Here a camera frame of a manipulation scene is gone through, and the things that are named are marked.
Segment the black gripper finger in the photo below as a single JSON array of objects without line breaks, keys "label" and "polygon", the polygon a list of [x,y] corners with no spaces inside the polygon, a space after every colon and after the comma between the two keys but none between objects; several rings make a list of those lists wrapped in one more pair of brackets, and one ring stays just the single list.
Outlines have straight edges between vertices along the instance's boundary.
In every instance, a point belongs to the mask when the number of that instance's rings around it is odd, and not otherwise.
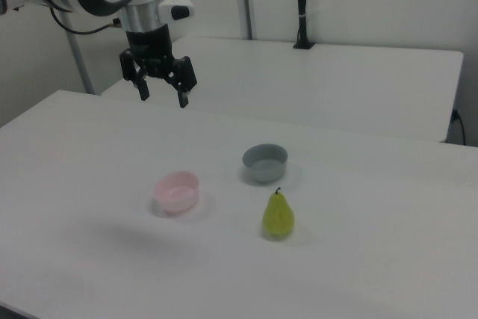
[{"label": "black gripper finger", "polygon": [[172,69],[167,73],[165,80],[177,91],[180,107],[185,108],[189,103],[189,93],[197,85],[196,74],[190,58],[185,56],[174,59]]},{"label": "black gripper finger", "polygon": [[147,71],[144,66],[136,67],[133,54],[130,49],[126,49],[119,55],[122,76],[126,81],[130,81],[138,90],[140,99],[146,101],[149,98],[149,88],[146,83]]}]

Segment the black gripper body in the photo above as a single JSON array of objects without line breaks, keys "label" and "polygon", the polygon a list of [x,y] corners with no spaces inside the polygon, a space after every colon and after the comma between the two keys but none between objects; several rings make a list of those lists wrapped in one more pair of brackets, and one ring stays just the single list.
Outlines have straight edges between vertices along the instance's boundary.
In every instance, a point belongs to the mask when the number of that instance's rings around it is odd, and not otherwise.
[{"label": "black gripper body", "polygon": [[135,62],[146,68],[149,77],[166,78],[173,71],[175,58],[168,25],[148,32],[127,31],[126,36]]}]

